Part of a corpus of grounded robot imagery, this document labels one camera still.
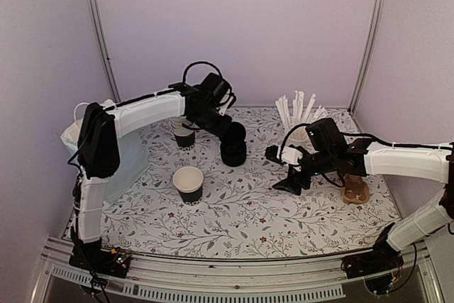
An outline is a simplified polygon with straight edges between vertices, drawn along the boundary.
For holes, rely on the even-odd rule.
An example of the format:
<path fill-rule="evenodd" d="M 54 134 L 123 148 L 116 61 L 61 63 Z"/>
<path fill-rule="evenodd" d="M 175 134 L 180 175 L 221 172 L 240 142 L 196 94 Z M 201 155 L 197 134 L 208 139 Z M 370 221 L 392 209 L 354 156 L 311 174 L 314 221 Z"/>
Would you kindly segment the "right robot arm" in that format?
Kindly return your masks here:
<path fill-rule="evenodd" d="M 394 254 L 410 244 L 431 235 L 453 222 L 453 144 L 435 145 L 388 143 L 371 134 L 354 133 L 352 143 L 347 133 L 339 130 L 332 118 L 303 124 L 314 149 L 271 145 L 265 157 L 288 167 L 287 177 L 274 184 L 275 189 L 300 194 L 309 189 L 314 176 L 338 172 L 341 175 L 394 175 L 433 180 L 444 188 L 428 203 L 405 219 L 381 232 L 367 266 L 383 271 L 394 260 Z"/>

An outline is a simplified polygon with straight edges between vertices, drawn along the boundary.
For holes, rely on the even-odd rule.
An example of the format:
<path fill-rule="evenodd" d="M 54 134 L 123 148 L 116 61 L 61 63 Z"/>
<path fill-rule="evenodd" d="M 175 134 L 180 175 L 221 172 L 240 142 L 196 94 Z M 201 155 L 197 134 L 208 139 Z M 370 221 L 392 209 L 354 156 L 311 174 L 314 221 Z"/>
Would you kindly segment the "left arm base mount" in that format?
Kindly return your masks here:
<path fill-rule="evenodd" d="M 69 264 L 96 274 L 124 279 L 131 264 L 131 254 L 120 248 L 102 250 L 100 246 L 82 244 L 73 248 Z"/>

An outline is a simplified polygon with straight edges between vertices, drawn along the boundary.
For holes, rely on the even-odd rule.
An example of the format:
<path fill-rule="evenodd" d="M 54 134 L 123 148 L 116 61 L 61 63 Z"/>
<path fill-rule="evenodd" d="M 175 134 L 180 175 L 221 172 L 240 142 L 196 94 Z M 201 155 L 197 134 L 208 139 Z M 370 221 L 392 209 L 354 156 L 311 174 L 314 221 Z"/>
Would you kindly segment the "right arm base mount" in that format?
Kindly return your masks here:
<path fill-rule="evenodd" d="M 392 248 L 373 248 L 371 251 L 357 255 L 345 256 L 340 268 L 348 279 L 374 275 L 388 270 L 385 275 L 365 280 L 366 289 L 374 295 L 389 294 L 400 277 L 404 264 L 400 252 Z"/>

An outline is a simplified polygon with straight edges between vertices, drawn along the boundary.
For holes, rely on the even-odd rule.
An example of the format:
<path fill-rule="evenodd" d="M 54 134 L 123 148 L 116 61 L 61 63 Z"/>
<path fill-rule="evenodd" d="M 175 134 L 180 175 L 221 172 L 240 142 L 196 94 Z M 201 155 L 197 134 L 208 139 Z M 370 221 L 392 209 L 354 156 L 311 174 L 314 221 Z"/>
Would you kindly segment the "stack of paper cups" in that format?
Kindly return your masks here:
<path fill-rule="evenodd" d="M 192 148 L 195 143 L 195 131 L 191 129 L 192 122 L 184 116 L 170 119 L 170 125 L 176 143 L 180 148 Z"/>

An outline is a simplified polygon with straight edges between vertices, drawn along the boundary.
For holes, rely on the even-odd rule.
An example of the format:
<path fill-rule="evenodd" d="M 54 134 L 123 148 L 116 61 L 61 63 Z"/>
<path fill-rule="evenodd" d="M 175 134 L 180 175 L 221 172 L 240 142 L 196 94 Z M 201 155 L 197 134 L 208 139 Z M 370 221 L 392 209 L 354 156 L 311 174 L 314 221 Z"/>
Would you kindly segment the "brown cardboard cup carrier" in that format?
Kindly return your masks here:
<path fill-rule="evenodd" d="M 361 176 L 345 175 L 345 185 L 341 187 L 341 194 L 345 204 L 364 204 L 370 200 L 370 190 Z"/>

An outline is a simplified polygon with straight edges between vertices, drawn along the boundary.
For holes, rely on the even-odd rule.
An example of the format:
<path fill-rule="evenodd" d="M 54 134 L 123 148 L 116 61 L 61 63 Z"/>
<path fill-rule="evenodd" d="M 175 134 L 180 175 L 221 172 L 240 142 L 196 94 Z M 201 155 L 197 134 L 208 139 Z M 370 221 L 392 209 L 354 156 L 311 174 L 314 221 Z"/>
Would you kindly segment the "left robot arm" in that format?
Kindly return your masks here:
<path fill-rule="evenodd" d="M 118 140 L 166 119 L 171 121 L 179 147 L 194 144 L 197 130 L 222 137 L 232 121 L 226 109 L 235 101 L 231 85 L 216 68 L 200 84 L 190 85 L 183 79 L 161 91 L 119 104 L 88 105 L 73 155 L 79 179 L 74 194 L 77 218 L 72 238 L 75 244 L 82 244 L 77 253 L 82 263 L 90 270 L 100 270 L 106 262 L 104 252 L 94 245 L 101 243 L 104 192 L 121 164 Z"/>

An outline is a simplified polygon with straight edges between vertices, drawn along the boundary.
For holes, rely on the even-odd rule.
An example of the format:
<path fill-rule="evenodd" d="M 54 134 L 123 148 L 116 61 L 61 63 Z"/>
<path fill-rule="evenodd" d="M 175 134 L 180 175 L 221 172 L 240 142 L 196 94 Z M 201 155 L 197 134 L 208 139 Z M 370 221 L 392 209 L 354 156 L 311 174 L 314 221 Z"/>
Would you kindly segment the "black paper coffee cup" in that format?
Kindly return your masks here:
<path fill-rule="evenodd" d="M 197 205 L 203 195 L 204 176 L 197 167 L 186 166 L 178 169 L 172 182 L 177 188 L 182 201 L 189 206 Z"/>

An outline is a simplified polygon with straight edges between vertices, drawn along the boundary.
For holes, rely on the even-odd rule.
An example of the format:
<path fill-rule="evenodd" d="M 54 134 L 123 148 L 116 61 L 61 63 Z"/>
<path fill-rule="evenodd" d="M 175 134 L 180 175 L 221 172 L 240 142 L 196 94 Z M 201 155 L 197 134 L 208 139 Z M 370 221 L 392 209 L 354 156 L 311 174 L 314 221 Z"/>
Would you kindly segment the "stack of black lids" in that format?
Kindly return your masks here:
<path fill-rule="evenodd" d="M 220 138 L 221 159 L 229 167 L 241 166 L 246 160 L 246 130 L 243 124 L 232 122 L 227 133 Z"/>

